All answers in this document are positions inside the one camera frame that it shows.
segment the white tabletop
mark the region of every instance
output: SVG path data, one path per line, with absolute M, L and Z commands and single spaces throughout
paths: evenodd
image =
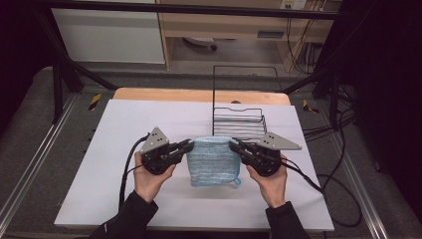
M 294 107 L 243 104 L 217 104 L 217 107 L 261 108 L 268 131 L 303 147 L 302 150 L 283 151 L 283 154 L 317 183 Z M 210 103 L 109 101 L 55 224 L 70 228 L 97 226 L 115 216 L 121 175 L 133 144 L 155 126 L 159 126 L 171 142 L 211 135 L 211 119 Z M 297 173 L 289 170 L 288 174 L 286 199 L 292 201 L 304 228 L 333 230 L 322 195 Z M 166 230 L 269 229 L 265 214 L 267 204 L 243 164 L 239 178 L 242 180 L 239 187 L 234 183 L 192 187 L 184 156 L 155 198 L 159 210 L 148 227 Z M 126 196 L 132 191 L 130 174 Z

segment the hand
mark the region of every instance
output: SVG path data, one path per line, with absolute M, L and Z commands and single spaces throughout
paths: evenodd
M 142 156 L 140 152 L 134 154 L 135 166 L 142 165 Z M 162 183 L 171 177 L 176 165 L 173 164 L 160 175 L 154 175 L 148 172 L 143 166 L 138 167 L 133 171 L 134 190 L 147 203 L 150 203 L 158 194 Z
M 280 153 L 280 156 L 282 157 L 282 161 L 286 163 L 283 159 L 286 157 L 282 153 Z M 288 171 L 285 166 L 281 165 L 279 170 L 269 177 L 260 176 L 260 174 L 250 165 L 247 165 L 246 168 L 248 169 L 251 178 L 258 182 L 261 194 L 270 207 L 277 208 L 286 204 L 285 193 Z

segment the white cabinet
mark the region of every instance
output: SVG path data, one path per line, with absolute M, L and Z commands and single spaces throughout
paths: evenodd
M 53 14 L 75 61 L 164 64 L 156 13 L 53 9 Z

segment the metal gripper plate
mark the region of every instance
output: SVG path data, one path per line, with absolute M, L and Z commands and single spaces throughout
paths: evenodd
M 297 143 L 294 143 L 288 139 L 276 135 L 273 132 L 267 132 L 260 140 L 257 145 L 274 150 L 301 150 L 302 147 Z
M 147 153 L 166 144 L 169 144 L 167 136 L 164 135 L 159 127 L 155 127 L 143 146 L 140 148 L 140 152 Z

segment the wooden board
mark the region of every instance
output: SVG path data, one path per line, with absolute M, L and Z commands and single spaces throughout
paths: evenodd
M 212 102 L 212 91 L 201 90 L 170 90 L 121 88 L 113 97 L 114 100 L 142 100 L 165 102 Z M 216 91 L 215 100 L 218 103 L 279 105 L 289 106 L 290 100 L 286 94 L 260 92 Z

